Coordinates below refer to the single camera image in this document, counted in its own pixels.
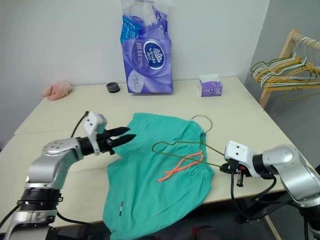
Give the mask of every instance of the small purple box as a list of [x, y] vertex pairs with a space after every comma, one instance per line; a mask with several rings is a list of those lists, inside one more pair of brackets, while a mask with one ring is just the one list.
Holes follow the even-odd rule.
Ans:
[[201, 97], [221, 96], [222, 83], [218, 74], [200, 75]]

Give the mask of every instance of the white table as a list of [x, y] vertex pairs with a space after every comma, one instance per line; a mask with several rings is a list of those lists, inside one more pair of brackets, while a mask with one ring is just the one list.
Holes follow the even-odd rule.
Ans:
[[[110, 94], [103, 85], [75, 87], [72, 93], [57, 101], [44, 99], [17, 129], [16, 134], [0, 153], [0, 219], [14, 206], [23, 193], [24, 180], [30, 164], [41, 154], [42, 147], [56, 139], [68, 138], [85, 110], [106, 116], [108, 127], [126, 126], [135, 112], [165, 114], [190, 119], [204, 114], [212, 119], [213, 129], [207, 144], [224, 151], [229, 140], [247, 145], [257, 152], [280, 144], [292, 144], [286, 135], [260, 107], [236, 77], [222, 79], [219, 97], [200, 97], [198, 81], [176, 81], [174, 95], [135, 96], [122, 85], [119, 93]], [[205, 121], [199, 121], [203, 128]], [[84, 136], [78, 131], [77, 136]], [[108, 153], [90, 155], [74, 164], [62, 189], [64, 200], [58, 209], [67, 217], [85, 222], [102, 220], [109, 182], [107, 165], [119, 156]], [[210, 163], [225, 163], [222, 156], [207, 150]], [[214, 168], [211, 192], [204, 203], [230, 199], [230, 175]], [[255, 195], [266, 189], [269, 180], [245, 178], [244, 187], [235, 187], [236, 197]], [[280, 181], [274, 191], [283, 190]], [[56, 219], [54, 226], [70, 223]]]

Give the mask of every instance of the green cloth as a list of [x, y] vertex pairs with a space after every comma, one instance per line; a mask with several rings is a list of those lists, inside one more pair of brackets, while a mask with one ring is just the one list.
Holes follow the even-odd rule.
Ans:
[[[153, 144], [159, 141], [204, 141], [206, 135], [195, 121], [135, 113], [128, 127], [131, 128], [128, 134], [136, 134], [136, 137], [115, 148], [122, 159], [113, 162], [107, 169], [109, 192], [103, 221], [111, 231], [111, 240], [133, 240], [180, 220], [204, 201], [214, 175], [209, 165], [198, 163], [174, 173], [165, 181], [157, 182], [181, 159], [152, 152]], [[159, 144], [156, 150], [180, 156], [202, 150], [203, 161], [207, 160], [203, 144]], [[185, 160], [180, 167], [192, 162]]]

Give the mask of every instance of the robotic arm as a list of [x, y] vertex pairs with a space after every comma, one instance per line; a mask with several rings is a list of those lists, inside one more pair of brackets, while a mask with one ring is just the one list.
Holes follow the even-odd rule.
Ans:
[[105, 130], [106, 119], [87, 112], [84, 128], [88, 137], [67, 138], [48, 143], [41, 156], [29, 168], [24, 193], [17, 202], [4, 240], [53, 240], [56, 232], [49, 226], [55, 221], [56, 206], [62, 202], [62, 189], [70, 166], [86, 155], [110, 152], [114, 147], [131, 141], [128, 127]]
[[257, 154], [247, 146], [230, 141], [224, 156], [230, 166], [239, 172], [238, 186], [243, 174], [254, 178], [270, 179], [279, 175], [292, 200], [299, 206], [316, 239], [320, 239], [320, 176], [299, 151], [291, 145], [281, 145]]

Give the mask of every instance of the pink cloth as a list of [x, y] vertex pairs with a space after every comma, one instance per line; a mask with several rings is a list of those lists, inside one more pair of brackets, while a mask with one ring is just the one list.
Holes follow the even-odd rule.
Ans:
[[42, 91], [42, 96], [47, 97], [50, 101], [57, 100], [67, 96], [71, 89], [72, 88], [69, 83], [65, 81], [57, 81], [51, 87], [44, 89]]

